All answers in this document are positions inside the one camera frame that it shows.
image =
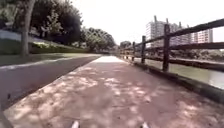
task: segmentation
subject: grass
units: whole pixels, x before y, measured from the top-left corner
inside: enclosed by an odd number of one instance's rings
[[[87,53],[87,49],[73,48],[53,42],[32,42],[29,43],[29,52],[32,54],[43,53]],[[21,51],[21,42],[0,39],[0,55],[18,55]]]
[[[53,54],[31,54],[26,58],[23,58],[19,55],[0,55],[0,66],[26,64],[44,60],[56,60],[60,58],[79,58],[93,55],[94,54],[53,53]]]
[[[43,60],[55,60],[60,58],[85,57],[93,54],[87,53],[87,49],[78,49],[53,42],[29,43],[30,56],[23,58],[19,56],[21,43],[10,39],[0,39],[0,66],[25,64]]]

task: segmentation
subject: fence rail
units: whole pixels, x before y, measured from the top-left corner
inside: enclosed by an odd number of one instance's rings
[[[151,59],[151,60],[157,60],[163,62],[163,68],[162,70],[164,72],[167,72],[169,70],[169,63],[176,63],[176,64],[182,64],[187,66],[194,66],[198,68],[206,68],[206,69],[212,69],[212,70],[219,70],[224,71],[223,64],[219,63],[208,63],[208,62],[202,62],[202,61],[189,61],[186,59],[173,59],[170,58],[170,51],[171,50],[186,50],[186,49],[224,49],[224,42],[210,42],[210,43],[192,43],[192,44],[185,44],[185,45],[176,45],[176,46],[170,46],[170,39],[172,37],[176,36],[182,36],[185,34],[191,34],[207,29],[213,29],[218,27],[224,26],[224,19],[212,21],[205,24],[200,24],[195,27],[186,28],[183,30],[179,30],[177,32],[170,33],[170,27],[168,24],[165,24],[164,26],[164,35],[160,37],[156,37],[154,39],[146,40],[145,36],[142,36],[142,42],[141,43],[133,43],[131,47],[121,49],[121,55],[122,56],[131,56],[132,61],[134,61],[136,57],[136,53],[139,53],[140,51],[140,58],[141,63],[145,64],[145,59]],[[164,45],[162,47],[149,47],[146,48],[146,44],[153,43],[158,40],[163,40]],[[146,56],[147,52],[157,52],[159,50],[163,51],[163,58],[155,58],[151,56]]]

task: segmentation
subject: road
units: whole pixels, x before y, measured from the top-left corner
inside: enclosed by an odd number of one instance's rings
[[[223,128],[224,106],[113,57],[101,57],[4,111],[15,128]]]

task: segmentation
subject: bush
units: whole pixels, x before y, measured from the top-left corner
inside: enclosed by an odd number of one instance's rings
[[[0,39],[0,55],[20,54],[21,45],[19,41]],[[47,44],[43,42],[29,43],[32,54],[41,53],[86,53],[86,49],[72,48],[63,45]]]

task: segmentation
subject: white sky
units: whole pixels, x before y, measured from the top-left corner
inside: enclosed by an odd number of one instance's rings
[[[223,0],[72,0],[83,25],[100,28],[121,41],[141,41],[146,24],[158,20],[194,26],[224,18]],[[224,28],[214,30],[214,41],[224,41]]]

